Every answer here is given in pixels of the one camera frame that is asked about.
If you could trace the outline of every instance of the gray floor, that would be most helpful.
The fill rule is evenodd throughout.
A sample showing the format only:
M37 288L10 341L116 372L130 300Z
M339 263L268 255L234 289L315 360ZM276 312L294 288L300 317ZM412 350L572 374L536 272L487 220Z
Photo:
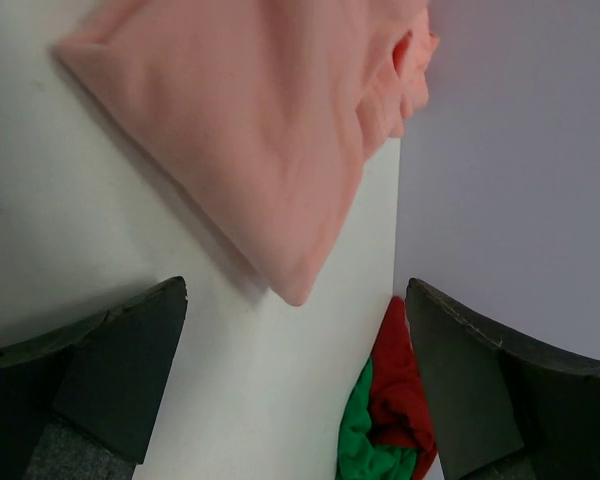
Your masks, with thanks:
M434 0L431 17L442 43L402 146L396 293L418 276L600 359L600 0Z

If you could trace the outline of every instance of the clothing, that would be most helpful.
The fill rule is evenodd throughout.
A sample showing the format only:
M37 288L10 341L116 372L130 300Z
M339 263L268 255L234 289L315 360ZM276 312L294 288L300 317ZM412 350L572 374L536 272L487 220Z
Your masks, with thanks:
M373 366L367 361L342 417L336 480L407 480L415 468L416 450L374 446L367 438L372 377Z
M404 301L394 297L371 353L370 439L376 444L417 449L413 479L422 480L438 450L405 313Z
M426 0L107 0L60 60L288 303L428 98Z

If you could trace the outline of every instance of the green fabric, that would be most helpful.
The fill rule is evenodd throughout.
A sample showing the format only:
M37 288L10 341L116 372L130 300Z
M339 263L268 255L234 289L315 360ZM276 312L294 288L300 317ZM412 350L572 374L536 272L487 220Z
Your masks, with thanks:
M369 359L342 417L336 480L409 480L416 466L417 451L388 445L373 446L367 438L371 429L367 407L372 380L373 366Z

